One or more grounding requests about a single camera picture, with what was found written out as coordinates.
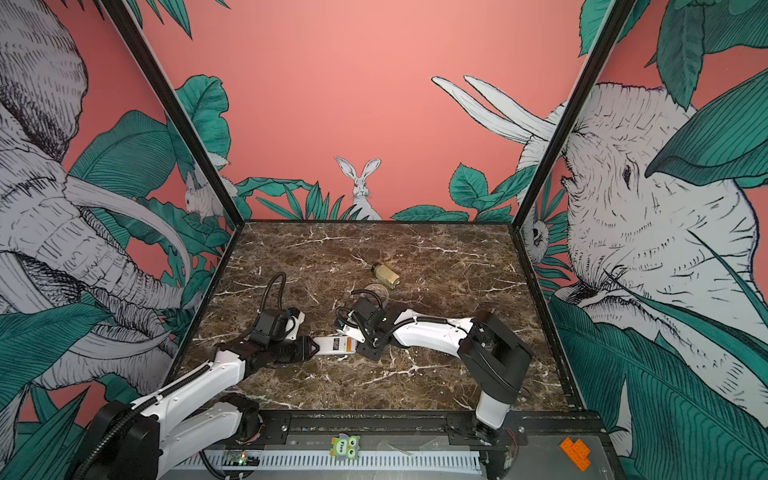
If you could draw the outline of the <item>white red remote control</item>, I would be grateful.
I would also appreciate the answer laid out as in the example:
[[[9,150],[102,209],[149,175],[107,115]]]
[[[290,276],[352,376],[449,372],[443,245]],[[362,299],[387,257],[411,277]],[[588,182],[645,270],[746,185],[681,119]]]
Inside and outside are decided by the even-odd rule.
[[[358,341],[345,335],[314,337],[319,356],[344,356],[354,354]]]

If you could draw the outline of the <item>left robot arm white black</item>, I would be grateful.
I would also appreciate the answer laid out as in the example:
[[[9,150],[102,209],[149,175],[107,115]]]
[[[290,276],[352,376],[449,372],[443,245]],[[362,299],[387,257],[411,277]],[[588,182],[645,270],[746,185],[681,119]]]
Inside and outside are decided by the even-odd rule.
[[[303,363],[320,347],[298,328],[297,308],[260,306],[254,323],[216,346],[183,377],[129,404],[112,401],[94,417],[68,479],[159,479],[222,440],[248,445],[265,428],[257,401],[231,392],[269,365]]]

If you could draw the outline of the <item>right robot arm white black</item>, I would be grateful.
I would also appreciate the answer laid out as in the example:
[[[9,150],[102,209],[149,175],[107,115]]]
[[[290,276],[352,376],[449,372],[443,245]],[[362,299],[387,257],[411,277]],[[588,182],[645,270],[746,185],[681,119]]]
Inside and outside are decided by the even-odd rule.
[[[355,339],[356,351],[371,360],[380,359],[389,347],[425,348],[461,360],[481,391],[467,436],[490,445],[505,433],[506,417],[523,389],[533,352],[494,314],[447,318],[361,298],[336,310],[335,326]]]

